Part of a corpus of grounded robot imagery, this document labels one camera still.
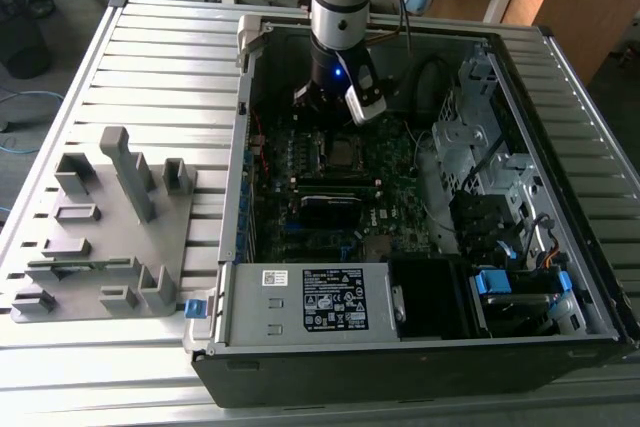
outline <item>blue cable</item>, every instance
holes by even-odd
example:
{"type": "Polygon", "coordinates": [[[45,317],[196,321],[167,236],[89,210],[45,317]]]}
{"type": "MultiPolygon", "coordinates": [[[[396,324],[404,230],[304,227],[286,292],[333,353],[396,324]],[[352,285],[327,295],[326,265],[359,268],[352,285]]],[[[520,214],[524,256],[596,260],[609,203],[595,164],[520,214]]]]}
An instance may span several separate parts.
{"type": "Polygon", "coordinates": [[[6,147],[0,146],[0,150],[2,152],[6,152],[7,154],[25,155],[25,154],[33,154],[35,152],[38,152],[40,149],[14,150],[14,149],[7,149],[6,147]]]}
{"type": "Polygon", "coordinates": [[[13,92],[12,90],[5,89],[4,87],[0,87],[2,90],[6,90],[7,92],[11,92],[11,95],[6,96],[3,99],[0,99],[0,104],[6,102],[7,100],[13,99],[15,97],[19,97],[21,95],[50,95],[51,97],[55,97],[62,103],[64,100],[64,96],[56,93],[50,92],[48,90],[25,90],[24,92],[13,92]]]}
{"type": "MultiPolygon", "coordinates": [[[[7,100],[19,97],[21,95],[49,95],[51,97],[55,97],[56,99],[58,99],[60,103],[64,101],[64,96],[56,92],[50,92],[48,90],[25,90],[24,92],[14,92],[13,90],[7,89],[6,87],[2,87],[2,86],[0,86],[0,89],[6,92],[10,92],[10,95],[8,95],[7,97],[4,97],[3,99],[0,99],[0,104],[3,102],[6,102],[7,100]]],[[[38,150],[40,149],[14,150],[14,149],[8,149],[6,147],[0,146],[0,151],[6,152],[7,154],[20,154],[20,155],[33,154],[35,152],[38,152],[38,150]]]]}

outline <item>blue latch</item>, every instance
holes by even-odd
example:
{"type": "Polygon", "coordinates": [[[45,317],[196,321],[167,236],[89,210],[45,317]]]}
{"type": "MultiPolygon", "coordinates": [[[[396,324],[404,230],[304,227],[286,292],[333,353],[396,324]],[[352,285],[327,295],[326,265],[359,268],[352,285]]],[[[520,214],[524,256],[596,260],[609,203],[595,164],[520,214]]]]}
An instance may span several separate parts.
{"type": "Polygon", "coordinates": [[[189,299],[184,304],[184,316],[187,319],[206,319],[207,301],[199,299],[189,299]]]}
{"type": "Polygon", "coordinates": [[[558,280],[560,281],[560,285],[562,286],[563,292],[569,292],[573,289],[573,284],[571,283],[571,277],[569,277],[569,272],[565,272],[564,270],[558,274],[558,280]]]}
{"type": "Polygon", "coordinates": [[[478,293],[482,294],[510,294],[511,285],[507,272],[501,269],[483,270],[475,276],[478,293]]]}

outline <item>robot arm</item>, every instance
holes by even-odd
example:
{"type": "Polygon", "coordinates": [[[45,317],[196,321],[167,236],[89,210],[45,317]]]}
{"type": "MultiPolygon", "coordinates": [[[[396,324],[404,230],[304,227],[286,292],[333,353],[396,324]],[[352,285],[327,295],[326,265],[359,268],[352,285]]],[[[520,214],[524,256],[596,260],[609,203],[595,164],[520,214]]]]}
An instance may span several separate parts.
{"type": "MultiPolygon", "coordinates": [[[[416,10],[429,2],[409,1],[416,10]]],[[[311,2],[311,80],[297,97],[344,97],[355,124],[364,124],[386,110],[389,93],[365,45],[370,0],[311,2]]]]}

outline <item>metal rail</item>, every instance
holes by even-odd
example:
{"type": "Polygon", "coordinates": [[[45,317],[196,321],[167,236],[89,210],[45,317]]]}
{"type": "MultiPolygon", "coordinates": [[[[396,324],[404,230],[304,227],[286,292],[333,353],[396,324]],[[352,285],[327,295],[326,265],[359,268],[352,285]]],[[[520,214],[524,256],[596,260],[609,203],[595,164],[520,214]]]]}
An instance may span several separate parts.
{"type": "MultiPolygon", "coordinates": [[[[65,425],[301,425],[391,422],[476,414],[505,425],[521,411],[524,425],[552,415],[594,415],[608,404],[622,415],[640,397],[640,363],[629,358],[575,372],[539,391],[505,396],[377,403],[312,409],[226,411],[213,404],[181,344],[181,313],[168,318],[16,325],[13,293],[27,282],[25,259],[44,228],[63,151],[107,162],[97,135],[124,125],[132,149],[149,164],[181,157],[199,170],[180,298],[215,285],[237,81],[237,22],[245,13],[300,17],[293,9],[129,0],[109,7],[38,155],[0,239],[0,404],[16,423],[65,425]],[[535,414],[527,409],[545,410],[535,414]]],[[[393,23],[395,19],[376,18],[393,23]]],[[[416,19],[427,27],[499,33],[620,281],[640,303],[638,178],[552,39],[533,28],[416,19]]]]}

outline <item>floor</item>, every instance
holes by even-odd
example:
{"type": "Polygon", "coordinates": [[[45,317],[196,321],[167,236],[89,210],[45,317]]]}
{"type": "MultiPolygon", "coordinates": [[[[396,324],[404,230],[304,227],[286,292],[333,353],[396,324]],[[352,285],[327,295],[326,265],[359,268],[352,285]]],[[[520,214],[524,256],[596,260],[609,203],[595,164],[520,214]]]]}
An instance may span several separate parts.
{"type": "MultiPolygon", "coordinates": [[[[64,94],[100,21],[108,0],[55,0],[57,11],[40,21],[54,64],[44,75],[28,81],[8,76],[0,67],[0,89],[50,90],[64,94]]],[[[244,0],[248,3],[293,6],[294,0],[244,0]]],[[[635,165],[640,165],[640,137],[634,115],[640,99],[640,61],[622,70],[608,59],[590,85],[590,92],[635,165]]],[[[0,115],[11,131],[0,134],[0,146],[32,149],[39,146],[56,115],[54,98],[20,97],[2,103],[0,115]]],[[[35,159],[35,154],[0,152],[0,207],[11,208],[35,159]]],[[[0,221],[7,216],[0,209],[0,221]]]]}
{"type": "MultiPolygon", "coordinates": [[[[293,6],[294,0],[244,0],[253,4],[293,6]]],[[[0,66],[0,100],[7,92],[48,90],[65,94],[73,80],[108,0],[55,0],[57,10],[40,20],[40,27],[53,56],[46,74],[31,80],[11,78],[0,66]]],[[[0,120],[11,123],[10,131],[0,133],[0,146],[14,150],[37,148],[47,134],[58,109],[53,97],[18,97],[0,103],[0,120]]],[[[4,209],[15,202],[36,154],[13,155],[0,152],[0,221],[4,209]]]]}

